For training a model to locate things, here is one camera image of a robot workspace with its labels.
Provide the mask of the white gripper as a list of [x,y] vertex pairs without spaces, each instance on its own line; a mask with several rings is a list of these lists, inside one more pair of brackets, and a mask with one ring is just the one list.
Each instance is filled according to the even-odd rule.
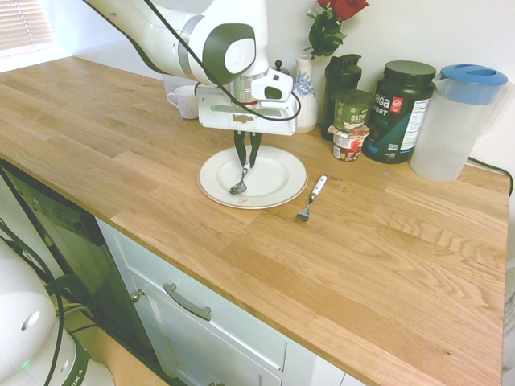
[[286,101],[259,101],[249,107],[266,119],[235,105],[219,88],[201,85],[196,89],[196,96],[199,104],[199,122],[202,126],[235,130],[234,146],[242,166],[246,163],[247,155],[245,132],[252,132],[249,165],[253,168],[261,145],[262,133],[290,136],[296,131],[294,115],[299,106],[293,95]]

